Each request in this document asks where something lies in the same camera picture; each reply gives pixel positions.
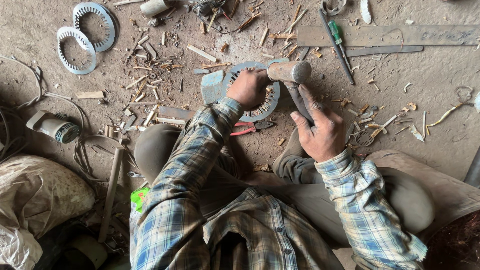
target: plaid shirt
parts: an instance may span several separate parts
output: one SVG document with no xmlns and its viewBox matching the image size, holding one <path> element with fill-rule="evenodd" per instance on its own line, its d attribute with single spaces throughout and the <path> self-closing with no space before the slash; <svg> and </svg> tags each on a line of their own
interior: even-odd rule
<svg viewBox="0 0 480 270">
<path fill-rule="evenodd" d="M 294 208 L 255 187 L 205 219 L 198 194 L 233 125 L 238 102 L 200 108 L 145 197 L 132 236 L 132 269 L 343 269 L 318 232 Z M 365 269 L 420 269 L 425 245 L 400 230 L 371 161 L 346 149 L 316 163 L 335 202 L 353 258 Z"/>
</svg>

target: shirt sleeve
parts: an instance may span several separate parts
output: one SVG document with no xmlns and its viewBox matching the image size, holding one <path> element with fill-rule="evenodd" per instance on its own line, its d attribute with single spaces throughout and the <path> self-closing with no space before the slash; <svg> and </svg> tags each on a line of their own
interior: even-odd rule
<svg viewBox="0 0 480 270">
<path fill-rule="evenodd" d="M 427 247 L 401 230 L 397 214 L 383 196 L 385 182 L 373 161 L 360 161 L 347 148 L 315 166 L 335 203 L 358 265 L 371 270 L 422 269 L 419 261 Z"/>
<path fill-rule="evenodd" d="M 198 194 L 242 114 L 240 104 L 221 97 L 200 108 L 145 197 L 133 233 L 132 269 L 208 269 Z"/>
</svg>

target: shoe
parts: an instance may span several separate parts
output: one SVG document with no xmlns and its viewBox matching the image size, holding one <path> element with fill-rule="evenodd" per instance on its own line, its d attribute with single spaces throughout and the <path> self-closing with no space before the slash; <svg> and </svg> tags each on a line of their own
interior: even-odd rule
<svg viewBox="0 0 480 270">
<path fill-rule="evenodd" d="M 290 135 L 290 139 L 288 140 L 285 151 L 283 151 L 283 153 L 280 156 L 278 156 L 273 162 L 272 170 L 274 171 L 275 174 L 277 173 L 278 168 L 282 163 L 282 160 L 288 156 L 298 156 L 302 158 L 309 157 L 307 152 L 303 150 L 303 147 L 300 144 L 298 128 L 295 128 L 292 132 L 292 135 Z"/>
</svg>

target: metal ring with slots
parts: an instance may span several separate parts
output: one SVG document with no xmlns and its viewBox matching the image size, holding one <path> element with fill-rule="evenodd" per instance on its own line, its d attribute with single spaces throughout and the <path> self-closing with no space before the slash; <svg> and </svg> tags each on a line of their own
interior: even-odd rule
<svg viewBox="0 0 480 270">
<path fill-rule="evenodd" d="M 88 65 L 74 66 L 67 61 L 65 54 L 60 46 L 60 41 L 65 37 L 74 37 L 77 42 L 85 46 L 87 51 L 87 63 Z M 57 52 L 63 65 L 73 74 L 88 74 L 95 69 L 96 55 L 93 44 L 88 40 L 84 33 L 73 27 L 64 26 L 57 31 Z"/>
<path fill-rule="evenodd" d="M 328 9 L 327 7 L 327 1 L 322 0 L 320 1 L 320 9 L 323 11 L 325 15 L 328 16 L 334 16 L 340 13 L 342 11 L 343 6 L 346 5 L 347 0 L 337 0 L 338 1 L 338 7 L 334 8 L 333 10 Z"/>
<path fill-rule="evenodd" d="M 85 2 L 80 3 L 73 9 L 73 27 L 80 30 L 80 18 L 85 14 L 93 12 L 97 14 L 105 25 L 105 37 L 102 41 L 94 43 L 95 51 L 106 51 L 115 43 L 115 23 L 112 20 L 110 12 L 102 5 Z"/>
<path fill-rule="evenodd" d="M 267 66 L 259 62 L 249 61 L 232 67 L 223 79 L 222 96 L 227 95 L 227 91 L 230 89 L 232 83 L 237 79 L 240 71 L 253 68 L 266 69 Z M 278 99 L 280 98 L 280 83 L 274 82 L 272 85 L 267 86 L 267 88 L 270 92 L 267 96 L 265 96 L 264 102 L 262 102 L 256 109 L 245 111 L 243 116 L 240 118 L 241 121 L 254 122 L 262 120 L 267 118 L 275 110 Z"/>
</svg>

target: dirt floor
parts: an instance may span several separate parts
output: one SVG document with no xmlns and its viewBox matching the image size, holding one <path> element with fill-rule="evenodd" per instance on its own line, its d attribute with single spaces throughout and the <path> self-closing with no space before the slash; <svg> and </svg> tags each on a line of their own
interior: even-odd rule
<svg viewBox="0 0 480 270">
<path fill-rule="evenodd" d="M 87 75 L 75 75 L 67 71 L 59 60 L 56 32 L 62 26 L 72 26 L 72 11 L 79 1 L 0 0 L 2 32 L 0 53 L 13 55 L 34 68 L 39 66 L 43 70 L 48 91 L 72 97 L 73 101 L 84 110 L 89 120 L 85 132 L 90 134 L 103 130 L 105 124 L 111 124 L 111 120 L 120 123 L 128 119 L 121 115 L 119 110 L 127 105 L 133 91 L 121 86 L 130 84 L 132 77 L 149 74 L 146 70 L 133 69 L 133 61 L 130 65 L 122 63 L 130 53 L 125 49 L 132 48 L 134 40 L 140 34 L 138 27 L 147 27 L 149 21 L 142 16 L 141 3 L 115 8 L 112 1 L 96 2 L 107 7 L 119 22 L 118 41 L 114 46 L 118 50 L 111 49 L 97 53 L 95 70 Z M 233 0 L 227 1 L 225 8 L 227 14 L 233 2 Z M 223 16 L 218 19 L 217 23 L 222 26 L 223 32 L 235 30 L 246 17 L 251 15 L 247 7 L 255 3 L 247 4 L 247 2 L 250 1 L 240 2 L 232 21 L 228 21 Z M 191 11 L 186 13 L 183 7 L 188 2 L 173 3 L 177 9 L 172 14 L 172 18 L 165 20 L 159 26 L 149 27 L 149 31 L 144 35 L 150 37 L 148 42 L 157 50 L 159 57 L 177 55 L 178 57 L 172 60 L 172 63 L 183 65 L 182 68 L 172 69 L 171 72 L 157 73 L 159 78 L 167 80 L 160 84 L 165 88 L 158 90 L 162 103 L 175 108 L 196 110 L 202 106 L 203 100 L 200 93 L 202 76 L 193 74 L 193 69 L 200 68 L 202 63 L 212 64 L 207 59 L 187 50 L 189 43 L 198 48 L 203 46 L 205 52 L 219 58 L 219 62 L 229 61 L 233 65 L 245 61 L 266 63 L 270 59 L 261 54 L 266 53 L 281 58 L 283 56 L 279 53 L 285 44 L 283 40 L 274 41 L 267 38 L 264 45 L 260 47 L 259 41 L 265 27 L 269 28 L 269 33 L 283 31 L 291 24 L 298 5 L 302 5 L 302 9 L 308 9 L 299 25 L 320 25 L 317 1 L 292 0 L 292 4 L 290 0 L 265 0 L 259 9 L 262 15 L 245 30 L 223 35 L 211 29 L 210 32 L 202 34 L 198 17 Z M 406 20 L 414 21 L 414 25 L 480 24 L 480 2 L 476 0 L 446 2 L 371 0 L 370 9 L 374 23 L 377 25 L 404 25 Z M 160 17 L 165 17 L 167 13 L 168 11 L 161 13 Z M 349 0 L 342 12 L 334 17 L 339 26 L 347 25 L 349 19 L 356 18 L 360 18 L 360 26 L 366 25 L 361 19 L 358 0 Z M 81 23 L 82 29 L 92 41 L 101 39 L 104 28 L 98 16 L 88 15 Z M 161 45 L 163 31 L 169 33 L 165 46 Z M 220 48 L 224 42 L 227 42 L 229 47 L 221 53 Z M 85 51 L 79 48 L 73 39 L 65 40 L 63 46 L 67 48 L 66 55 L 72 63 L 85 60 Z M 374 61 L 372 56 L 352 57 L 351 66 L 360 66 L 354 71 L 357 82 L 354 86 L 348 83 L 338 59 L 335 59 L 330 48 L 321 48 L 319 52 L 322 57 L 320 58 L 309 53 L 305 60 L 309 61 L 313 67 L 310 85 L 317 91 L 318 96 L 324 96 L 325 104 L 344 117 L 348 126 L 355 117 L 346 110 L 347 108 L 358 111 L 365 103 L 378 107 L 384 106 L 384 109 L 378 110 L 375 118 L 378 123 L 384 123 L 412 101 L 417 104 L 418 109 L 410 110 L 406 117 L 413 118 L 413 123 L 421 131 L 423 111 L 427 111 L 426 122 L 433 123 L 453 105 L 458 104 L 454 93 L 457 86 L 474 88 L 473 97 L 480 91 L 480 50 L 473 49 L 475 49 L 474 46 L 426 46 L 422 52 L 383 55 L 380 61 Z M 290 59 L 295 60 L 300 52 L 301 48 L 296 49 Z M 374 67 L 375 69 L 368 74 L 367 72 Z M 221 69 L 228 71 L 230 68 L 231 66 L 227 66 L 210 70 L 212 72 Z M 372 76 L 380 91 L 367 83 Z M 183 79 L 183 91 L 179 92 L 177 89 L 181 79 Z M 25 68 L 14 63 L 0 62 L 0 81 L 2 82 L 0 84 L 1 99 L 6 103 L 21 104 L 31 100 L 37 94 L 32 75 Z M 404 93 L 403 87 L 407 83 L 412 85 Z M 75 95 L 77 92 L 101 90 L 106 93 L 107 104 L 98 105 L 97 99 L 77 99 Z M 340 107 L 340 102 L 330 101 L 337 98 L 348 98 L 352 103 L 343 109 Z M 155 97 L 148 94 L 142 101 L 155 101 Z M 72 116 L 74 123 L 79 123 L 78 112 L 70 104 L 51 98 L 46 98 L 35 106 L 24 109 L 22 111 L 24 119 L 28 119 L 40 109 L 53 113 L 66 113 Z M 146 117 L 142 106 L 132 106 L 132 111 L 139 119 Z M 291 107 L 278 107 L 268 117 L 269 121 L 276 124 L 274 127 L 232 140 L 246 155 L 247 162 L 242 166 L 244 172 L 250 172 L 252 165 L 265 163 L 271 165 L 275 157 L 284 150 L 288 141 L 281 146 L 277 143 L 279 139 L 288 140 L 290 136 L 294 126 L 294 122 L 289 117 L 291 111 Z M 355 152 L 367 154 L 380 149 L 400 150 L 440 172 L 461 180 L 480 144 L 478 135 L 480 125 L 475 124 L 479 120 L 480 115 L 473 107 L 463 106 L 441 124 L 430 128 L 431 135 L 426 136 L 425 142 L 417 140 L 408 129 L 394 135 L 403 125 L 391 124 L 386 128 L 388 134 L 380 133 L 372 145 L 360 147 Z M 135 140 L 140 133 L 133 131 L 128 134 L 130 137 L 128 147 L 134 150 Z M 95 152 L 90 148 L 93 144 L 100 144 L 109 149 L 113 149 L 113 145 L 102 140 L 86 143 L 86 152 L 93 168 L 93 175 L 107 180 L 112 156 L 104 152 Z M 32 133 L 26 152 L 51 158 L 79 172 L 72 158 L 73 144 L 61 145 L 46 135 Z M 131 191 L 143 183 L 143 179 L 126 176 L 130 169 L 129 166 L 125 166 L 119 181 L 117 198 L 125 201 L 128 201 Z"/>
</svg>

